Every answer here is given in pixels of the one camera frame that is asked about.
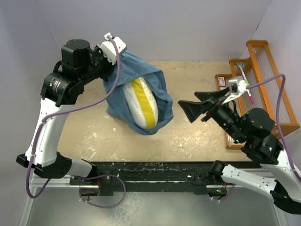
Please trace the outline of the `blue pillowcase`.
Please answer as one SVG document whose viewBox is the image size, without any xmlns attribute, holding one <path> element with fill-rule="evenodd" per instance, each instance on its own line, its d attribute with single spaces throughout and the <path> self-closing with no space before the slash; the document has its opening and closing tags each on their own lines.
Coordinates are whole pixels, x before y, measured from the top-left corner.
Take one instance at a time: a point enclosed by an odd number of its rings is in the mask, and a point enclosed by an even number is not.
<svg viewBox="0 0 301 226">
<path fill-rule="evenodd" d="M 120 56 L 121 71 L 117 87 L 106 99 L 107 113 L 123 120 L 129 128 L 142 135 L 153 135 L 166 126 L 174 117 L 173 100 L 167 92 L 164 73 L 156 66 L 140 59 L 137 55 L 126 51 Z M 130 113 L 122 85 L 143 77 L 155 97 L 158 106 L 158 123 L 153 129 L 143 129 L 136 125 Z"/>
</svg>

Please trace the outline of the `white and yellow pillow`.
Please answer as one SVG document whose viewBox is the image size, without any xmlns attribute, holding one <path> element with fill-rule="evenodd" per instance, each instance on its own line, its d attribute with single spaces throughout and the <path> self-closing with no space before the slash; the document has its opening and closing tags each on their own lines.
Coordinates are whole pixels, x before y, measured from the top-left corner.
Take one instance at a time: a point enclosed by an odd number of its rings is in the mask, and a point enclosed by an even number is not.
<svg viewBox="0 0 301 226">
<path fill-rule="evenodd" d="M 123 85 L 128 108 L 135 124 L 142 129 L 153 129 L 158 123 L 158 106 L 153 92 L 143 77 Z"/>
</svg>

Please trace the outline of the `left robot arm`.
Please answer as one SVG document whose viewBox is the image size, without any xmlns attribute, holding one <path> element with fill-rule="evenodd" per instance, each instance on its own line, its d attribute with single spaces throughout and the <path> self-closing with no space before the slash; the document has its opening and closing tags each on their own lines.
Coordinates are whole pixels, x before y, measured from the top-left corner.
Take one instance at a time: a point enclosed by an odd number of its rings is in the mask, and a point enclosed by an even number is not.
<svg viewBox="0 0 301 226">
<path fill-rule="evenodd" d="M 44 179 L 66 175 L 80 177 L 87 185 L 97 178 L 97 167 L 82 159 L 66 157 L 58 151 L 58 143 L 68 115 L 85 86 L 95 79 L 107 81 L 115 64 L 120 64 L 123 49 L 112 38 L 91 48 L 86 40 L 73 39 L 61 48 L 52 73 L 41 89 L 40 113 L 28 150 L 16 162 Z"/>
</svg>

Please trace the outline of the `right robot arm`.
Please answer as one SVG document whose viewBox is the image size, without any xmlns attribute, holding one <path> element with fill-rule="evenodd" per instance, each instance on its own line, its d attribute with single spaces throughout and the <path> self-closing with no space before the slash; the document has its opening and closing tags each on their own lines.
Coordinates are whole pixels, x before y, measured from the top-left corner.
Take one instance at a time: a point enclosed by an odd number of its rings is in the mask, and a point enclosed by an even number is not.
<svg viewBox="0 0 301 226">
<path fill-rule="evenodd" d="M 301 182 L 289 164 L 283 144 L 271 133 L 275 122 L 262 108 L 239 116 L 235 106 L 223 103 L 228 91 L 195 92 L 199 101 L 180 100 L 178 104 L 191 123 L 202 114 L 202 122 L 213 119 L 236 144 L 243 144 L 241 151 L 250 160 L 268 170 L 273 178 L 248 173 L 223 161 L 213 163 L 207 178 L 214 184 L 226 182 L 248 188 L 271 199 L 279 209 L 299 215 Z"/>
</svg>

